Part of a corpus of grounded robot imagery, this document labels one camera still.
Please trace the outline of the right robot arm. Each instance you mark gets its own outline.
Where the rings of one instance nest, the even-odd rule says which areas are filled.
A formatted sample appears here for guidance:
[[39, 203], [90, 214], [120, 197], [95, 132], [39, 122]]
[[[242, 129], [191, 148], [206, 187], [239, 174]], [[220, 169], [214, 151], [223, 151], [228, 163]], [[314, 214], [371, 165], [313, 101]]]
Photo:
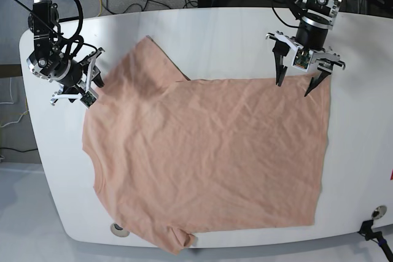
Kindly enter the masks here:
[[89, 55], [76, 61], [76, 55], [86, 43], [80, 34], [84, 22], [82, 5], [79, 0], [73, 1], [78, 13], [77, 28], [70, 37], [65, 37], [57, 4], [53, 0], [33, 0], [28, 26], [34, 35], [34, 50], [27, 64], [36, 77], [59, 83], [60, 89], [53, 94], [51, 104], [67, 99], [70, 102], [79, 100], [90, 107], [98, 99], [91, 86], [104, 86], [101, 71], [96, 66], [96, 59], [104, 50], [93, 47]]

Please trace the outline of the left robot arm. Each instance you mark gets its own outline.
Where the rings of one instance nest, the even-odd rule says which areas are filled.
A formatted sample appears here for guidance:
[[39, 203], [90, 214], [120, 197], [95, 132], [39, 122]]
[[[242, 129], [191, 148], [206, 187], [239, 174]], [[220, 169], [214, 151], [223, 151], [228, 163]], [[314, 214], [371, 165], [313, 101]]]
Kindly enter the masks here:
[[317, 64], [320, 72], [312, 77], [305, 92], [308, 96], [319, 84], [332, 74], [333, 68], [346, 67], [340, 55], [324, 48], [328, 32], [333, 28], [342, 0], [283, 0], [292, 15], [299, 21], [293, 28], [296, 35], [289, 37], [282, 32], [268, 33], [267, 39], [275, 41], [272, 49], [275, 61], [276, 85], [281, 86], [287, 72], [284, 58], [294, 52], [291, 66], [307, 72]]

